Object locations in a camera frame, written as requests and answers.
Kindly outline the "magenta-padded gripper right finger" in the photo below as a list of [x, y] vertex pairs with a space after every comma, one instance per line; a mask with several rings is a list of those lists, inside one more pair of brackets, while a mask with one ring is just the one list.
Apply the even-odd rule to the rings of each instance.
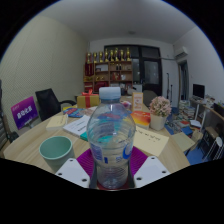
[[130, 172], [134, 186], [141, 188], [170, 174], [156, 156], [146, 156], [136, 147], [130, 158]]

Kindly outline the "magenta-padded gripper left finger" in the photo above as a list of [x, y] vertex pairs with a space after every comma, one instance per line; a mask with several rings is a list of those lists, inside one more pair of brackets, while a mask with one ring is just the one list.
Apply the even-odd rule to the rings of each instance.
[[91, 150], [88, 149], [77, 159], [69, 158], [56, 172], [59, 176], [83, 188], [94, 189], [97, 175]]

